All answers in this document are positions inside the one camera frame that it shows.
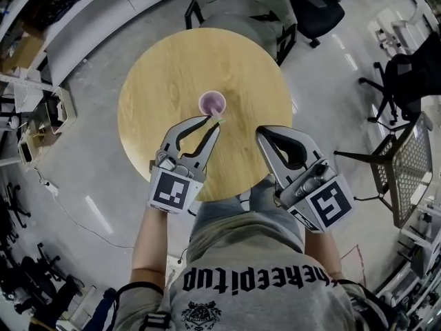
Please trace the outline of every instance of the round wooden table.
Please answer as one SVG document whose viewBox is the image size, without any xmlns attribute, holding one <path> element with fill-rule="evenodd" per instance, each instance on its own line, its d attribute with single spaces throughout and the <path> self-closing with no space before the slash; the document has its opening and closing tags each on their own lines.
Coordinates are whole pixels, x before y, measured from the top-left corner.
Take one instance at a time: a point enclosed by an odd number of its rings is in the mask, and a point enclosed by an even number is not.
<svg viewBox="0 0 441 331">
<path fill-rule="evenodd" d="M 134 167 L 150 180 L 167 131 L 201 115 L 200 96 L 225 95 L 226 122 L 207 164 L 207 180 L 198 199 L 226 199 L 250 189 L 269 172 L 256 143 L 259 125 L 291 127 L 288 88 L 276 62 L 260 46 L 239 34 L 213 28 L 176 33 L 152 46 L 135 63 L 121 91 L 119 135 Z M 209 121 L 181 142 L 192 153 Z"/>
</svg>

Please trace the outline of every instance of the pink cup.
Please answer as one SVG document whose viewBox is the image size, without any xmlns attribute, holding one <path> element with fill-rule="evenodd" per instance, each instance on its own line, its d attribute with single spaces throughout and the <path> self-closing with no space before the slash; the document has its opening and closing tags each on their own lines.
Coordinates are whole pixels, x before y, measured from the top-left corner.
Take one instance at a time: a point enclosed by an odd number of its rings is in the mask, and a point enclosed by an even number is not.
<svg viewBox="0 0 441 331">
<path fill-rule="evenodd" d="M 220 120 L 221 114 L 227 107 L 227 101 L 222 93 L 217 91 L 208 91 L 199 99 L 199 110 L 204 115 L 211 115 Z"/>
</svg>

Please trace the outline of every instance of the forearm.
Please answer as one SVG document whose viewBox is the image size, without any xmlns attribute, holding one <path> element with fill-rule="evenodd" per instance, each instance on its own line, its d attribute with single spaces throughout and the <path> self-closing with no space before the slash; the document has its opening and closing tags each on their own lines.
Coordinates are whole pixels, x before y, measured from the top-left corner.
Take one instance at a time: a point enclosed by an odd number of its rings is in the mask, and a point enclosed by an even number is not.
<svg viewBox="0 0 441 331">
<path fill-rule="evenodd" d="M 167 265 L 167 213 L 146 207 L 132 256 L 131 282 L 164 287 Z"/>
<path fill-rule="evenodd" d="M 312 233 L 306 230 L 305 254 L 313 257 L 333 279 L 343 279 L 342 261 L 332 233 Z"/>
</svg>

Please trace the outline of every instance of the metal bracket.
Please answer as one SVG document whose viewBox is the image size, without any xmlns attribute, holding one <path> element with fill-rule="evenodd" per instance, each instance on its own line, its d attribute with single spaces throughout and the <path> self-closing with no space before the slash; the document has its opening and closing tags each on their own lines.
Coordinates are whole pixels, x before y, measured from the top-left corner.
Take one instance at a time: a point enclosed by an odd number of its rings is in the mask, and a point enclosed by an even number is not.
<svg viewBox="0 0 441 331">
<path fill-rule="evenodd" d="M 48 92 L 52 92 L 52 93 L 55 92 L 55 90 L 57 89 L 54 86 L 48 85 L 46 83 L 39 83 L 39 82 L 34 82 L 34 81 L 23 80 L 18 77 L 7 76 L 7 75 L 1 74 L 1 73 L 0 73 L 0 81 L 6 82 L 6 83 L 13 83 L 15 85 L 25 86 L 25 87 L 29 87 L 29 88 L 35 88 L 37 90 L 48 91 Z"/>
</svg>

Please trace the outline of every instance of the concrete floor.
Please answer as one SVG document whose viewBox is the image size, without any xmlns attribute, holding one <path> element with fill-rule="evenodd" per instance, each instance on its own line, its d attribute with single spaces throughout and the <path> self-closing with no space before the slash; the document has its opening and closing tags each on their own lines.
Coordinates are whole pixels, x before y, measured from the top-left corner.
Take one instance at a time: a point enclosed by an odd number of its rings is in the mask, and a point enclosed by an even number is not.
<svg viewBox="0 0 441 331">
<path fill-rule="evenodd" d="M 70 75 L 67 87 L 78 119 L 38 166 L 59 187 L 57 201 L 62 207 L 39 184 L 37 172 L 25 172 L 21 165 L 1 169 L 5 183 L 21 185 L 20 202 L 32 213 L 26 219 L 28 228 L 18 229 L 18 259 L 24 254 L 37 257 L 37 244 L 42 241 L 49 255 L 61 256 L 58 266 L 86 285 L 102 291 L 128 282 L 130 247 L 142 219 L 148 183 L 132 167 L 119 141 L 119 92 L 132 65 L 150 46 L 185 28 L 183 13 L 190 1 L 167 0 L 148 10 L 108 38 Z M 379 106 L 380 95 L 359 86 L 357 78 L 378 79 L 373 62 L 387 62 L 374 34 L 382 23 L 380 16 L 399 12 L 408 18 L 413 6 L 410 0 L 343 0 L 341 4 L 346 12 L 343 21 L 320 38 L 322 44 L 315 50 L 299 36 L 282 70 L 294 104 L 293 127 L 314 138 L 346 176 L 355 195 L 368 197 L 376 193 L 369 166 L 336 159 L 332 152 L 372 152 L 384 136 L 379 126 L 366 121 L 372 105 Z M 424 26 L 420 29 L 427 33 Z M 433 136 L 439 138 L 438 105 L 428 100 L 427 106 L 435 123 Z M 87 197 L 104 221 L 92 211 Z M 112 246 L 77 226 L 64 210 L 78 224 L 126 248 Z M 170 217 L 172 256 L 179 257 L 187 246 L 193 219 Z M 346 255 L 343 265 L 348 278 L 371 289 L 381 284 L 397 262 L 398 234 L 391 213 L 380 202 L 359 203 L 354 215 L 334 230 L 340 254 Z M 24 329 L 29 317 L 19 319 L 3 304 L 0 317 L 11 330 Z"/>
</svg>

